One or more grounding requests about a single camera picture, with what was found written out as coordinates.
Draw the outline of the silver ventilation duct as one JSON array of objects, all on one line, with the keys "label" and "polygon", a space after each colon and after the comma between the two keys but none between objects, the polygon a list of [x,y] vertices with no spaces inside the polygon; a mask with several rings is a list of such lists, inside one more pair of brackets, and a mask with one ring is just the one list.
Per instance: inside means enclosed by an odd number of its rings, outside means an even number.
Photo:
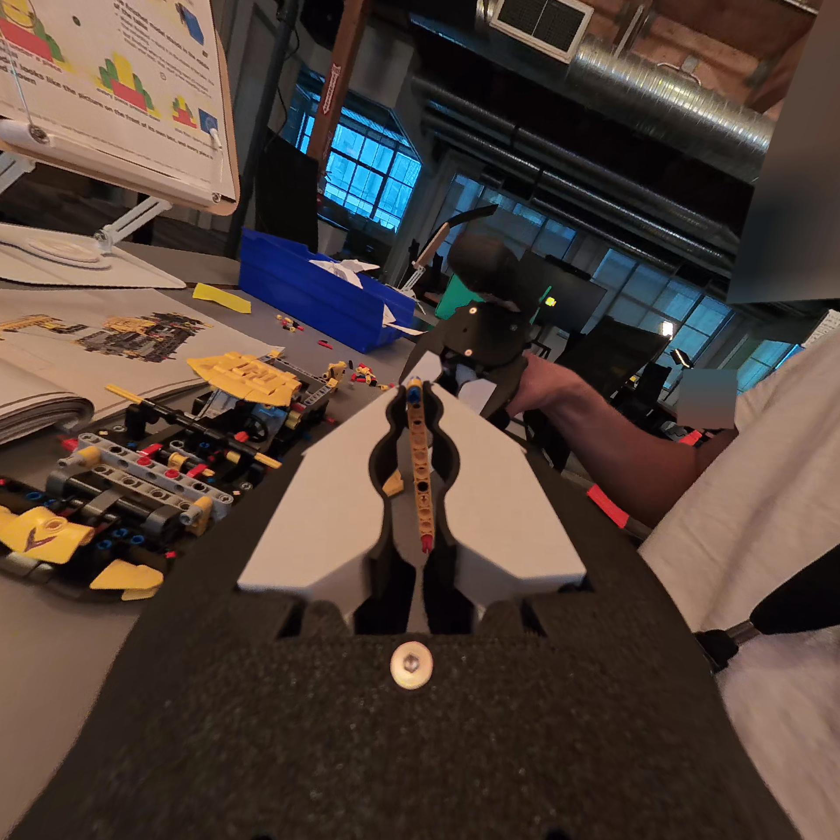
[{"label": "silver ventilation duct", "polygon": [[741,182],[761,173],[775,122],[669,67],[583,37],[563,92],[581,105]]}]

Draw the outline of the grey desk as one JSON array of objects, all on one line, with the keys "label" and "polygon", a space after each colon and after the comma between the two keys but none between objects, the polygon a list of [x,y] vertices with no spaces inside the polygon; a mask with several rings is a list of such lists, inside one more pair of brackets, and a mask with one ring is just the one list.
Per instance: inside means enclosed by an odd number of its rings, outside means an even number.
[{"label": "grey desk", "polygon": [[[308,322],[296,336],[281,328],[278,310],[254,299],[250,314],[192,299],[189,289],[164,290],[175,301],[253,339],[283,345],[304,369],[328,361],[370,364],[396,382],[413,343],[398,339],[362,354]],[[77,738],[112,661],[146,602],[109,605],[66,598],[45,586],[2,574],[2,792],[4,837],[49,782]]]}]

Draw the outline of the yellow paper scrap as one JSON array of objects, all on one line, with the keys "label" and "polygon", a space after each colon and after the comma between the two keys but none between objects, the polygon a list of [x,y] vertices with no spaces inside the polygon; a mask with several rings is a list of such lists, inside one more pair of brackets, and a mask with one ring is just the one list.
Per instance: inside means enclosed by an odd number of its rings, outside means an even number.
[{"label": "yellow paper scrap", "polygon": [[252,304],[249,300],[246,300],[233,292],[227,291],[222,287],[209,285],[207,283],[197,283],[194,286],[192,298],[195,300],[213,302],[218,306],[237,313],[250,314],[252,312]]}]

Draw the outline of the person's right hand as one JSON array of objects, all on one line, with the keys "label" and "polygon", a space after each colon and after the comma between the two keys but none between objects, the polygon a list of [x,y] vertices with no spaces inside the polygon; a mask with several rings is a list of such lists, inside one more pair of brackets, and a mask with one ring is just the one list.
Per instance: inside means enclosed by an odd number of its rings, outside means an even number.
[{"label": "person's right hand", "polygon": [[527,352],[516,394],[507,405],[510,418],[539,411],[563,426],[597,402],[598,395],[576,373]]}]

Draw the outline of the crumpled white paper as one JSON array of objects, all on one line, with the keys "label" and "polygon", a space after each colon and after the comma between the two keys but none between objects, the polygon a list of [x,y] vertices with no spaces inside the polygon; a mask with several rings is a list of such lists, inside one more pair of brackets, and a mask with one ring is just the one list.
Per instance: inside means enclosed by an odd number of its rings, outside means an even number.
[{"label": "crumpled white paper", "polygon": [[[363,289],[360,279],[361,273],[364,273],[368,269],[372,270],[379,268],[377,265],[364,263],[357,259],[345,259],[340,262],[328,259],[310,259],[309,263],[323,270],[327,270],[329,273],[335,275],[336,277],[340,277],[360,289]],[[382,327],[395,329],[412,337],[417,337],[423,333],[422,330],[411,329],[397,323],[396,316],[393,314],[386,302],[383,302]]]}]

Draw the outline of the instruction booklet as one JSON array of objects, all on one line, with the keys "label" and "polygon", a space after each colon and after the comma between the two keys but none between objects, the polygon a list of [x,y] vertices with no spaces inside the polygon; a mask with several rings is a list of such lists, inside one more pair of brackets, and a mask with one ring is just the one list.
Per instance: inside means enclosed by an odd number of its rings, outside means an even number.
[{"label": "instruction booklet", "polygon": [[282,348],[158,290],[4,288],[1,315],[4,443],[121,412],[108,384],[155,399],[203,385],[190,359]]}]

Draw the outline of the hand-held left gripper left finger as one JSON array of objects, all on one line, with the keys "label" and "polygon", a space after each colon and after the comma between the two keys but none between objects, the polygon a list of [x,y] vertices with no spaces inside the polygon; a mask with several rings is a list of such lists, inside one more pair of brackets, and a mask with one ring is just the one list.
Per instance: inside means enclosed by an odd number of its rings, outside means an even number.
[{"label": "hand-held left gripper left finger", "polygon": [[383,486],[396,469],[402,430],[396,387],[307,448],[239,590],[330,602],[356,631],[400,633],[403,560]]}]

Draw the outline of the partly built yellow toy car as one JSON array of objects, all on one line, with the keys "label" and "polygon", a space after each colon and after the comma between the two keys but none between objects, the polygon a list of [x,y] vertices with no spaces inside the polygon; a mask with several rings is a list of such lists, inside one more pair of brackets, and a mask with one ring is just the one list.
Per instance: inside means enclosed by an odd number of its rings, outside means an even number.
[{"label": "partly built yellow toy car", "polygon": [[40,490],[3,476],[2,573],[93,601],[151,598],[178,558],[324,420],[333,392],[282,358],[190,359],[191,413],[124,391],[120,423],[65,442]]}]

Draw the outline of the white ceiling air vent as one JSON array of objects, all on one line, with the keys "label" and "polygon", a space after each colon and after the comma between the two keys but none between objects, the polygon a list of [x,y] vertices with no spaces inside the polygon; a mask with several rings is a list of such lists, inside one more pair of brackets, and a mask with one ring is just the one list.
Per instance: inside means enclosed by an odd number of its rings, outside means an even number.
[{"label": "white ceiling air vent", "polygon": [[569,65],[594,11],[581,1],[496,1],[486,20],[490,28]]}]

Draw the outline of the printed instruction sheet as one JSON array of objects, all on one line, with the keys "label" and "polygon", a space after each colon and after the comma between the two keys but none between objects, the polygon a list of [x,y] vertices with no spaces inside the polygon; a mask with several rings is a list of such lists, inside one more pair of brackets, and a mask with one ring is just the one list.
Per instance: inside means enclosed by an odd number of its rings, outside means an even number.
[{"label": "printed instruction sheet", "polygon": [[228,215],[238,166],[211,2],[3,1],[2,148]]}]

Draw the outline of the green bin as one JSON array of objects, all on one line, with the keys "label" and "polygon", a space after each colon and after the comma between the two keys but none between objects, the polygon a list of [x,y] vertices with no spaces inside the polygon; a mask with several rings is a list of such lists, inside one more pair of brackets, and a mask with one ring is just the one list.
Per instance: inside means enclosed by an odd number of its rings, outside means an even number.
[{"label": "green bin", "polygon": [[[539,312],[543,308],[543,305],[547,305],[548,308],[554,308],[557,304],[558,301],[556,297],[551,294],[552,291],[553,289],[549,287],[542,294],[538,305],[538,311],[530,318],[531,324],[534,324],[537,321]],[[478,302],[483,302],[483,298],[470,291],[456,275],[452,275],[448,281],[448,285],[443,296],[440,298],[440,301],[436,306],[434,315],[438,321],[447,320],[452,317],[457,309]]]}]

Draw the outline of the wooden stick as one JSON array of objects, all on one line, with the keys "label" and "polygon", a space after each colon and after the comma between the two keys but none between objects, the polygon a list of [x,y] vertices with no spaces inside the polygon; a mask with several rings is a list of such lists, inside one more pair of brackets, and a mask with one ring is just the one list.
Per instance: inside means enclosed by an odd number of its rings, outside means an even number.
[{"label": "wooden stick", "polygon": [[490,203],[470,209],[464,213],[459,213],[446,220],[419,251],[417,257],[412,260],[411,267],[413,268],[413,272],[401,286],[401,291],[409,293],[413,290],[417,282],[422,278],[426,268],[433,262],[440,246],[445,242],[453,228],[469,224],[484,217],[490,217],[497,210],[498,205]]}]

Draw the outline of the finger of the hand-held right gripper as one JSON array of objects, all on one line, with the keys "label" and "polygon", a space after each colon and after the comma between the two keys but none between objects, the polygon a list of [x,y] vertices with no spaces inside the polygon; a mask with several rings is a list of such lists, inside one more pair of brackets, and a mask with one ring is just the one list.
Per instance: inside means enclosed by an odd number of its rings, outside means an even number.
[{"label": "finger of the hand-held right gripper", "polygon": [[414,363],[409,363],[406,374],[406,388],[424,383],[439,383],[444,375],[444,366],[438,354],[425,351]]},{"label": "finger of the hand-held right gripper", "polygon": [[496,389],[496,383],[488,379],[465,381],[459,387],[459,401],[477,415],[488,418],[491,413],[488,413],[487,405]]}]

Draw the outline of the large black monitor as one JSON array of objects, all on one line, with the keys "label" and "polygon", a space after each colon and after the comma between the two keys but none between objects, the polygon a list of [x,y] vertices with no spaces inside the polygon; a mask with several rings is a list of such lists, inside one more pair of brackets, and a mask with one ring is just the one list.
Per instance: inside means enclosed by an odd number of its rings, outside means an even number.
[{"label": "large black monitor", "polygon": [[582,333],[606,295],[606,289],[595,284],[591,275],[582,269],[552,255],[542,257],[527,251],[520,267],[526,279],[541,293],[531,323],[566,333]]}]

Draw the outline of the blue storage bin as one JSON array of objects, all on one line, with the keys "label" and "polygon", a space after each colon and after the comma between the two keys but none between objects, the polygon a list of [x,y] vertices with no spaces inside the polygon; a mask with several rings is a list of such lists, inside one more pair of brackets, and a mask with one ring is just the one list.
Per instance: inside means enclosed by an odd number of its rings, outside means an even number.
[{"label": "blue storage bin", "polygon": [[311,265],[310,259],[333,260],[312,254],[305,245],[245,228],[239,289],[362,353],[405,335],[382,327],[383,302],[397,323],[411,328],[415,312],[412,297],[365,272],[360,274],[363,289],[357,288]]}]

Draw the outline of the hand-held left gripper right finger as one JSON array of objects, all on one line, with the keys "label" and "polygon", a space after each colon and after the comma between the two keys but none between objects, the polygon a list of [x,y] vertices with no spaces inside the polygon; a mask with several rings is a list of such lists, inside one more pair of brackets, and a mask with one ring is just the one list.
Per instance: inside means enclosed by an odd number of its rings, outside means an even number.
[{"label": "hand-held left gripper right finger", "polygon": [[425,383],[424,397],[441,480],[428,630],[469,634],[494,603],[580,587],[585,566],[525,449],[440,385]]}]

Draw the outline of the long yellow holed beam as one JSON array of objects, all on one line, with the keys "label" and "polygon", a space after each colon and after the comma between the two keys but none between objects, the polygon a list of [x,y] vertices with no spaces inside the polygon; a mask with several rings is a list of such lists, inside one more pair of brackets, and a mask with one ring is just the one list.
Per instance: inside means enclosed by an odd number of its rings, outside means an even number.
[{"label": "long yellow holed beam", "polygon": [[424,399],[420,406],[406,402],[406,427],[412,458],[414,499],[419,538],[431,533],[435,538],[434,504],[431,490],[431,465],[428,454]]}]

